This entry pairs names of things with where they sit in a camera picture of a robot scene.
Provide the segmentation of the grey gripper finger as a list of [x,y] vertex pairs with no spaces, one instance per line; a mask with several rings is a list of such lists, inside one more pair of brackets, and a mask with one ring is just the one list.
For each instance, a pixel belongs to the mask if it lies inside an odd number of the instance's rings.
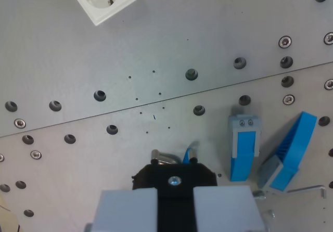
[[158,191],[155,188],[105,190],[85,231],[157,231]]
[[260,231],[261,214],[248,186],[195,187],[198,231]]

